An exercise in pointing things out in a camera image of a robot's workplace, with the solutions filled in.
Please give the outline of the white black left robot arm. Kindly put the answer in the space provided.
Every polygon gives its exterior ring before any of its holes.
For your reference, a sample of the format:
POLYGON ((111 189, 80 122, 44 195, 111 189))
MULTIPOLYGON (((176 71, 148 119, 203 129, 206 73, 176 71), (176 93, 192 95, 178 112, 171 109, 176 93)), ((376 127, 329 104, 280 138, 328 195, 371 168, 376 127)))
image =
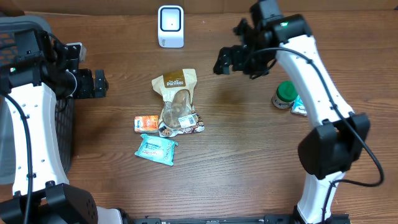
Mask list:
POLYGON ((71 186, 60 159, 57 101, 103 98, 104 71, 80 69, 85 50, 38 29, 14 34, 17 55, 1 67, 1 94, 11 112, 16 176, 13 197, 1 203, 5 223, 127 223, 120 208, 97 206, 71 186))

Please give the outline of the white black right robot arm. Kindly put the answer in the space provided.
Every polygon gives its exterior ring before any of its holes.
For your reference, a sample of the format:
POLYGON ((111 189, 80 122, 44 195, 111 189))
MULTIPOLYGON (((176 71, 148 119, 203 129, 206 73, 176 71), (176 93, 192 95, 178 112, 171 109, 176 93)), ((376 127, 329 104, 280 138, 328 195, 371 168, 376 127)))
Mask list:
POLYGON ((291 215, 266 215, 266 223, 349 223, 334 215, 331 203, 339 182, 361 155, 370 122, 356 114, 331 80, 315 38, 300 14, 284 16, 276 1, 258 1, 250 8, 252 25, 241 20, 234 33, 239 45, 223 47, 213 71, 241 71, 251 78, 266 75, 276 61, 301 97, 312 126, 298 145, 306 171, 301 199, 291 215))

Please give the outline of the small teal tissue pack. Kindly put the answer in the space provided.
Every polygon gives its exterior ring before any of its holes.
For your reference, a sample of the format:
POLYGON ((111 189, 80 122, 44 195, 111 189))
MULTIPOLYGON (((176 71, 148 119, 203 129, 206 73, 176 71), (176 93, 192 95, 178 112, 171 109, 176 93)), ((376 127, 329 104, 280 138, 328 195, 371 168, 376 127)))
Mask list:
POLYGON ((302 116, 307 116, 307 110, 306 110, 304 103, 299 95, 296 97, 296 99, 292 103, 290 112, 293 114, 300 114, 302 116))

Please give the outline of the brown mushroom snack bag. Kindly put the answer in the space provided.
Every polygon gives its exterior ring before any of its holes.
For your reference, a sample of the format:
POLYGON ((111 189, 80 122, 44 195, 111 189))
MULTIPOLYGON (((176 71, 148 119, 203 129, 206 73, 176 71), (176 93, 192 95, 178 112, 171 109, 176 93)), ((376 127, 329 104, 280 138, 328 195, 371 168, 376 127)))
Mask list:
POLYGON ((193 68, 165 73, 152 80, 153 90, 163 100, 158 122, 159 136, 172 138, 205 130, 204 122, 193 105, 196 84, 197 74, 193 68))

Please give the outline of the teal wet wipes pack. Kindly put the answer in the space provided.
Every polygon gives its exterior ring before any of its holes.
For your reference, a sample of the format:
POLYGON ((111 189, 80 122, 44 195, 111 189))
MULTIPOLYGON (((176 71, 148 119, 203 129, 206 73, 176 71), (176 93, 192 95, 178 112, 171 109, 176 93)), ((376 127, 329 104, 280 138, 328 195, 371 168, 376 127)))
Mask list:
POLYGON ((174 165, 174 148, 178 146, 177 142, 148 134, 141 134, 141 138, 141 145, 134 153, 136 156, 168 166, 174 165))

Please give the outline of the orange tissue pack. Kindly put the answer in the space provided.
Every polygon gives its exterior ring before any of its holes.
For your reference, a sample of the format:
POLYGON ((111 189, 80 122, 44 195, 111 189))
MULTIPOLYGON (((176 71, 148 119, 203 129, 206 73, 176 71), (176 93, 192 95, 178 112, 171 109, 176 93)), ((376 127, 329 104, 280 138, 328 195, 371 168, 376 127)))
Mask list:
POLYGON ((156 133, 158 128, 159 117, 157 115, 136 116, 134 118, 134 131, 136 133, 156 133))

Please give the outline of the green lid jar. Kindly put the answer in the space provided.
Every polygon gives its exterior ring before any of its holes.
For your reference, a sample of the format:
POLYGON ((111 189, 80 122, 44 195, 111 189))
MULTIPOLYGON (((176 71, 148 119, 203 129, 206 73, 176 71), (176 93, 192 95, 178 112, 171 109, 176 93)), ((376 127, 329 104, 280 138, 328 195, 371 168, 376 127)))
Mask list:
POLYGON ((291 81, 284 81, 277 87, 272 96, 272 103, 279 109, 290 108, 298 97, 298 93, 291 81))

